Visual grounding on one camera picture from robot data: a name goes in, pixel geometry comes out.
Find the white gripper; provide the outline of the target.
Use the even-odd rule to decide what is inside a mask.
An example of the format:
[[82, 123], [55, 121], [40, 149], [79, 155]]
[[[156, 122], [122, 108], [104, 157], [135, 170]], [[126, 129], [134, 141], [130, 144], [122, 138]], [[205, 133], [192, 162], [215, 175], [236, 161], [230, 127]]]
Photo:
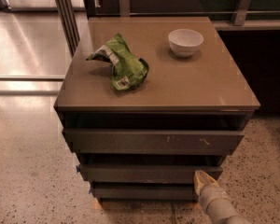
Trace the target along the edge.
[[237, 215], [231, 198], [218, 182], [203, 170], [194, 173], [194, 189], [199, 196], [199, 204], [210, 217], [212, 224], [228, 224]]

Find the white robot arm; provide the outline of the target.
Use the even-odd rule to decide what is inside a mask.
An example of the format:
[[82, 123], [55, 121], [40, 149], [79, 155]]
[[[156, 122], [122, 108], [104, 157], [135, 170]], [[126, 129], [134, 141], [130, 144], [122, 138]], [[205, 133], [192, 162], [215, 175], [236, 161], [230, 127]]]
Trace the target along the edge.
[[205, 171], [195, 171], [194, 189], [212, 224], [252, 224], [236, 211], [228, 192]]

